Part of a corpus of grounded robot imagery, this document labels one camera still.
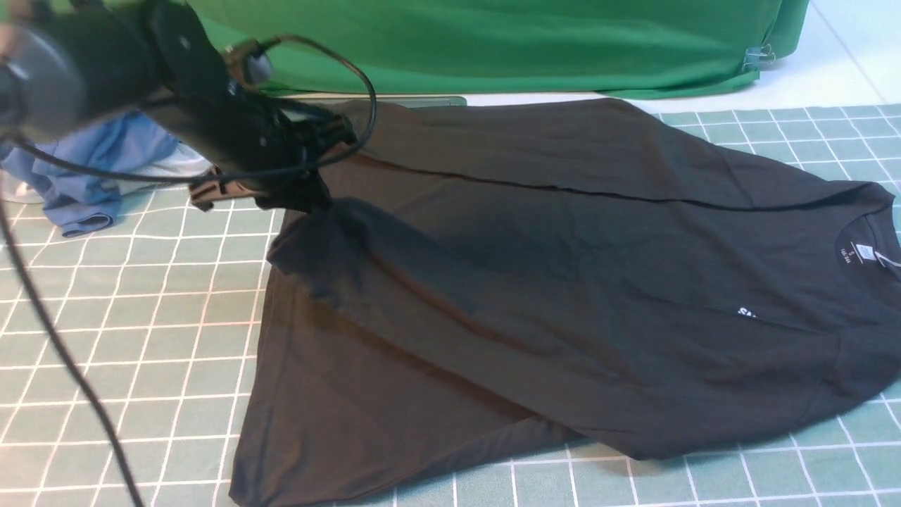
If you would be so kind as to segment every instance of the blue cloth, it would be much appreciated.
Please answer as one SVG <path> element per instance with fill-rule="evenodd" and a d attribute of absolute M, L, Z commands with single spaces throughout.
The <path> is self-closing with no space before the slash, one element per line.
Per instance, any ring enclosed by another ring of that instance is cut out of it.
<path fill-rule="evenodd" d="M 133 172 L 171 155 L 178 139 L 140 113 L 128 113 L 92 125 L 60 141 L 37 148 L 64 161 L 112 172 Z M 122 195 L 106 180 L 66 171 L 36 160 L 19 148 L 0 152 L 4 170 L 41 195 L 44 214 L 65 237 L 111 226 Z"/>

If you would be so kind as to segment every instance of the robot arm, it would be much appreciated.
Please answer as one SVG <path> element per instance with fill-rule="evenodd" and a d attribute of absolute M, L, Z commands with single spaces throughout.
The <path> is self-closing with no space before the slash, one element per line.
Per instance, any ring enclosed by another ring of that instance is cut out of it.
<path fill-rule="evenodd" d="M 72 0 L 76 11 L 63 15 L 22 4 L 11 2 L 14 20 L 0 23 L 0 134 L 47 142 L 138 109 L 204 155 L 212 174 L 250 177 L 189 186 L 195 206 L 245 197 L 304 212 L 329 205 L 316 169 L 252 178 L 356 142 L 346 117 L 305 106 L 307 117 L 291 120 L 258 92 L 271 71 L 265 52 L 280 39 L 220 53 L 194 10 L 171 0 Z"/>

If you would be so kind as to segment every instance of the cutting mat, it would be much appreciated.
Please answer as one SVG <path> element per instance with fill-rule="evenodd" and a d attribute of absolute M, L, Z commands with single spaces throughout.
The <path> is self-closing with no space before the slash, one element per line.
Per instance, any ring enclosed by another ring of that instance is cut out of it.
<path fill-rule="evenodd" d="M 692 134 L 901 195 L 901 105 L 685 113 Z M 281 215 L 202 214 L 180 189 L 63 240 L 10 206 L 59 328 L 105 399 L 149 504 L 228 506 L 255 368 L 268 242 Z M 901 226 L 901 203 L 895 207 Z M 109 447 L 9 269 L 0 278 L 0 505 L 127 505 Z M 901 384 L 839 419 L 753 447 L 638 463 L 582 444 L 393 492 L 379 507 L 901 507 Z"/>

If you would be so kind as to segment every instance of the green cloth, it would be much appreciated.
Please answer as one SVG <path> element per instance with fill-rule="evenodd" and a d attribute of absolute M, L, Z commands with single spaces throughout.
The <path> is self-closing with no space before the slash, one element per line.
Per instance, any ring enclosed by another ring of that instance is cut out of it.
<path fill-rule="evenodd" d="M 189 0 L 219 49 L 302 34 L 363 68 L 380 94 L 598 91 L 629 98 L 750 85 L 760 71 L 745 65 L 748 50 L 793 52 L 808 2 Z M 364 91 L 344 67 L 307 48 L 283 46 L 271 56 L 275 87 Z"/>

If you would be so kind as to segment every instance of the black t-shirt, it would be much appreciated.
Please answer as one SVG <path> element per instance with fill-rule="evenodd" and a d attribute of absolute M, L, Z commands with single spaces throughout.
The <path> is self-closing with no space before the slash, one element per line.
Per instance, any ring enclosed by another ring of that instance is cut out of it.
<path fill-rule="evenodd" d="M 334 206 L 288 214 L 269 254 L 240 505 L 573 438 L 636 459 L 771 438 L 898 378 L 901 247 L 876 183 L 613 99 L 384 105 L 323 174 Z"/>

